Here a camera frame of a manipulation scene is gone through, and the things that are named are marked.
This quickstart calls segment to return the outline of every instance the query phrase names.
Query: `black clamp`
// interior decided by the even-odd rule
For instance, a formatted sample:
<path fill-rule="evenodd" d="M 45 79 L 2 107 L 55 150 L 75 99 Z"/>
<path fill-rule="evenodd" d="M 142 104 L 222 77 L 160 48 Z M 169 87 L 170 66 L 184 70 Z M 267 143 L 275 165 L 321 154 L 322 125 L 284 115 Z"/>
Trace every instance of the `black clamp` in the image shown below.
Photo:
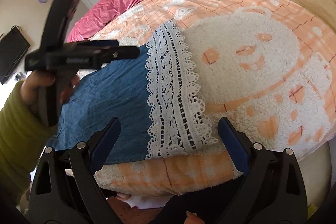
<path fill-rule="evenodd" d="M 88 142 L 79 142 L 69 150 L 44 150 L 31 189 L 31 223 L 122 224 L 93 177 L 105 164 L 120 130 L 120 121 L 112 118 Z M 65 169 L 72 169 L 74 179 Z"/>
<path fill-rule="evenodd" d="M 48 70 L 56 82 L 38 90 L 38 109 L 41 122 L 48 126 L 58 123 L 62 105 L 60 95 L 71 84 L 80 69 L 101 69 L 102 64 L 118 59 L 135 59 L 140 50 L 135 46 L 120 47 L 117 40 L 65 43 L 69 23 L 79 0 L 54 0 L 38 50 L 25 58 L 25 70 Z"/>
<path fill-rule="evenodd" d="M 237 170 L 245 179 L 216 224 L 303 224 L 307 197 L 293 150 L 266 150 L 219 120 L 218 133 Z"/>

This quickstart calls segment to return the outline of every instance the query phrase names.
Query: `metal rivet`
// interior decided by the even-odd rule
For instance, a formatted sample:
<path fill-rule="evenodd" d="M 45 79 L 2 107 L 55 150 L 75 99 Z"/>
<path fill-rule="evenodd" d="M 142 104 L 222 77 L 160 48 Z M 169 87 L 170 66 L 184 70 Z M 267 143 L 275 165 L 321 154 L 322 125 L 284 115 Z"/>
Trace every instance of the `metal rivet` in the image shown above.
<path fill-rule="evenodd" d="M 78 149 L 83 149 L 85 146 L 86 146 L 86 143 L 85 143 L 85 142 L 79 142 L 79 143 L 77 143 L 77 145 L 76 145 L 76 147 L 77 147 Z"/>
<path fill-rule="evenodd" d="M 293 150 L 292 149 L 290 149 L 290 148 L 286 148 L 286 153 L 288 154 L 288 155 L 293 155 Z"/>
<path fill-rule="evenodd" d="M 254 149 L 257 149 L 257 150 L 261 150 L 261 149 L 263 149 L 263 146 L 262 146 L 260 143 L 255 143 L 255 144 L 253 145 L 253 147 L 254 147 Z"/>
<path fill-rule="evenodd" d="M 44 150 L 44 152 L 46 153 L 46 154 L 49 154 L 49 153 L 51 153 L 53 151 L 53 148 L 52 147 L 47 147 L 45 150 Z"/>

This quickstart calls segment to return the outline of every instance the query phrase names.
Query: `patterned fabric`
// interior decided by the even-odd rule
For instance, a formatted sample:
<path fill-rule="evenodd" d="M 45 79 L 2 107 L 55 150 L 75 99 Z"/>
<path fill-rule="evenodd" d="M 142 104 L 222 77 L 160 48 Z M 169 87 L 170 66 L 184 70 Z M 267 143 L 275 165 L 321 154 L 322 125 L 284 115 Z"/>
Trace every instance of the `patterned fabric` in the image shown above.
<path fill-rule="evenodd" d="M 218 142 L 190 58 L 179 27 L 164 23 L 136 60 L 114 61 L 81 80 L 48 146 L 63 150 L 87 141 L 112 117 L 122 129 L 107 164 L 188 155 Z"/>
<path fill-rule="evenodd" d="M 187 155 L 218 141 L 211 137 L 211 121 L 203 115 L 205 104 L 197 97 L 199 75 L 179 33 L 171 20 L 156 29 L 146 43 L 147 102 L 152 120 L 146 159 Z"/>
<path fill-rule="evenodd" d="M 301 6 L 289 0 L 145 0 L 127 17 L 95 38 L 144 45 L 171 18 L 184 30 L 214 137 L 219 118 L 227 116 L 252 141 L 279 151 L 290 147 L 298 159 L 333 137 L 336 35 Z M 106 165 L 95 176 L 104 188 L 145 195 L 181 194 L 238 177 L 223 145 L 210 147 L 198 155 Z"/>

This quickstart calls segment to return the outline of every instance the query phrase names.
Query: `clamp handle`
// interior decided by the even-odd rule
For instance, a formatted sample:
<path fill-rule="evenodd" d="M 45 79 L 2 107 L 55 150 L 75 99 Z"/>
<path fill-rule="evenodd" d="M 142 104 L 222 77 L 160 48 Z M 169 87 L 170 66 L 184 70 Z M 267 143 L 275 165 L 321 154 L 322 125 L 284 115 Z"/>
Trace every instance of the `clamp handle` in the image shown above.
<path fill-rule="evenodd" d="M 62 110 L 60 96 L 63 90 L 71 85 L 72 78 L 78 70 L 60 70 L 56 75 L 56 82 L 52 86 L 38 89 L 38 107 L 40 121 L 47 127 L 58 123 Z"/>

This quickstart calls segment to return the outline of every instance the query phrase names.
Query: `white lace trim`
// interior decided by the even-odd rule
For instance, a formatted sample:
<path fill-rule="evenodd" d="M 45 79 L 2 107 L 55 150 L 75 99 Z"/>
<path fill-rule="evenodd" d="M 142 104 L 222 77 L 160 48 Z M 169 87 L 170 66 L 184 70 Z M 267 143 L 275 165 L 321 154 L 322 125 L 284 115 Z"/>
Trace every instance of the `white lace trim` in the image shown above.
<path fill-rule="evenodd" d="M 197 97 L 199 75 L 180 32 L 175 21 L 168 21 L 146 44 L 152 120 L 146 159 L 186 155 L 218 141 L 211 136 L 211 120 L 203 114 L 205 103 Z"/>

